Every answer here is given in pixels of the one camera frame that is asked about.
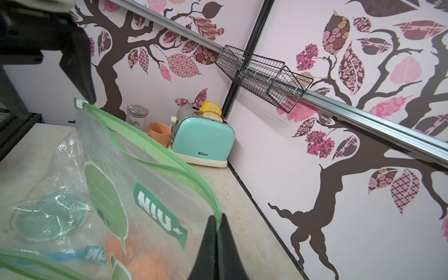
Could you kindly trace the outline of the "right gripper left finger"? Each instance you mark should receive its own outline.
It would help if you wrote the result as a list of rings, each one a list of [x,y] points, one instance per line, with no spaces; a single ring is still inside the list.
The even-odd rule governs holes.
[[[198,256],[188,280],[217,280],[217,221],[208,218]]]

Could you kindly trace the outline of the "blue-zip clear bag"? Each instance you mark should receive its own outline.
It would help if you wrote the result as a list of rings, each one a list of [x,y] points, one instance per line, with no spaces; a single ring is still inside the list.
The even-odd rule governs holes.
[[[84,249],[64,249],[53,251],[27,251],[28,253],[40,254],[49,259],[59,262],[81,261],[89,264],[108,265],[105,249],[102,246],[86,246]]]

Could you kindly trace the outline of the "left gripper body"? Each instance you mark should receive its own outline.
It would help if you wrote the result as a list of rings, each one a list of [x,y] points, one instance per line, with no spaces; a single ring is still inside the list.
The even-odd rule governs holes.
[[[1,1],[1,65],[40,64],[43,50],[68,56],[74,52],[73,31],[70,14]]]

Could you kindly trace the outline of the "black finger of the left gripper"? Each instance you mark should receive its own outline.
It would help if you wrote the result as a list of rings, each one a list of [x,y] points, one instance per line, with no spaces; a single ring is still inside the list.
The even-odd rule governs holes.
[[[96,103],[91,69],[91,41],[84,29],[71,28],[61,50],[59,66],[91,105]]]

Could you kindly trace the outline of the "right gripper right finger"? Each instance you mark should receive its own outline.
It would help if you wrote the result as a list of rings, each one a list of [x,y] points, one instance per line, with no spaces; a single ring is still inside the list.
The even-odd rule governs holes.
[[[217,263],[219,280],[249,279],[225,213],[222,214],[222,222],[217,233]]]

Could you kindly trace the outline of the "green-zip bag of oranges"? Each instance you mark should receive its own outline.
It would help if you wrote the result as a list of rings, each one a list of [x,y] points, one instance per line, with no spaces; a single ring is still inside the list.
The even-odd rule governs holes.
[[[1,209],[1,279],[87,280],[85,262],[25,252],[84,249],[91,211],[87,196],[81,143],[76,133],[69,133],[42,179],[24,198]]]

